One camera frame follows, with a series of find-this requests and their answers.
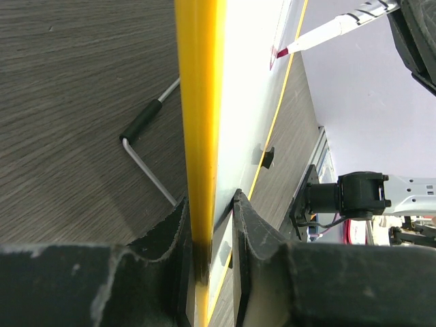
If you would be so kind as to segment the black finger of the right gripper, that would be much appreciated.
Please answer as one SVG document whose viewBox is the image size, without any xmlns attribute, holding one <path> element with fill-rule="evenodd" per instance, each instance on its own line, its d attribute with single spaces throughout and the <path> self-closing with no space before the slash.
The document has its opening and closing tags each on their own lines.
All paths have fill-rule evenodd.
<svg viewBox="0 0 436 327">
<path fill-rule="evenodd" d="M 412 77 L 435 94 L 435 0 L 400 0 L 388 15 L 395 48 Z"/>
</svg>

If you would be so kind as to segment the white marker pen body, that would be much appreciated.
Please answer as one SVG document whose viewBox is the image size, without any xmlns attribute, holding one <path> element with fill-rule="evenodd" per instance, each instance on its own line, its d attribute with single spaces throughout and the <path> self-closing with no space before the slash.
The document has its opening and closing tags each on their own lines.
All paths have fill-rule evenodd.
<svg viewBox="0 0 436 327">
<path fill-rule="evenodd" d="M 278 51 L 276 58 L 308 50 L 328 40 L 345 35 L 399 8 L 398 1 L 366 1 L 356 9 L 338 15 L 327 23 L 300 35 L 294 42 Z"/>
</svg>

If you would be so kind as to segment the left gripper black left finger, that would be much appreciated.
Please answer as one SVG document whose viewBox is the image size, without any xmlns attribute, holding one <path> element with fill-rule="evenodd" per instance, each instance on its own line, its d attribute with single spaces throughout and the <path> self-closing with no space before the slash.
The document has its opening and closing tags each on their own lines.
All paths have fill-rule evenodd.
<svg viewBox="0 0 436 327">
<path fill-rule="evenodd" d="M 118 244 L 3 244 L 2 326 L 189 326 L 189 205 Z"/>
</svg>

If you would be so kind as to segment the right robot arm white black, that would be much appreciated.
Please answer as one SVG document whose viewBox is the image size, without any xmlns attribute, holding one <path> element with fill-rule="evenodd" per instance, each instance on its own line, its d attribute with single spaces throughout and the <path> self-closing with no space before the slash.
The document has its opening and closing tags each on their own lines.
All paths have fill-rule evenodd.
<svg viewBox="0 0 436 327">
<path fill-rule="evenodd" d="M 300 36 L 280 50 L 278 57 L 308 50 L 387 16 L 394 44 L 412 77 L 435 93 L 435 2 L 367 1 L 357 9 Z M 312 215 L 333 213 L 326 225 Z M 435 179 L 405 178 L 378 172 L 352 172 L 335 183 L 319 183 L 311 164 L 293 197 L 280 230 L 303 242 L 308 228 L 330 228 L 350 220 L 368 221 L 375 215 L 435 214 Z"/>
</svg>

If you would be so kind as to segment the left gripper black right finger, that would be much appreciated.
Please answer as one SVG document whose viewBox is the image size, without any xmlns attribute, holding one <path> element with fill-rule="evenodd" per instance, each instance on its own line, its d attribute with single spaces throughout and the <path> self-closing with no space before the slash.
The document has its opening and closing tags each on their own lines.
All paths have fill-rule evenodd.
<svg viewBox="0 0 436 327">
<path fill-rule="evenodd" d="M 435 251 L 302 243 L 233 197 L 236 326 L 434 326 Z"/>
</svg>

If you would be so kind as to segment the orange framed whiteboard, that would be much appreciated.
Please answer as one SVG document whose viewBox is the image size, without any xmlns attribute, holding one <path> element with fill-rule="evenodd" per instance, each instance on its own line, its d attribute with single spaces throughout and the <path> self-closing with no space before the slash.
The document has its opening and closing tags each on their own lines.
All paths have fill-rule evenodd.
<svg viewBox="0 0 436 327">
<path fill-rule="evenodd" d="M 232 256 L 232 199 L 266 157 L 306 1 L 174 4 L 193 241 L 193 326 L 209 326 Z"/>
</svg>

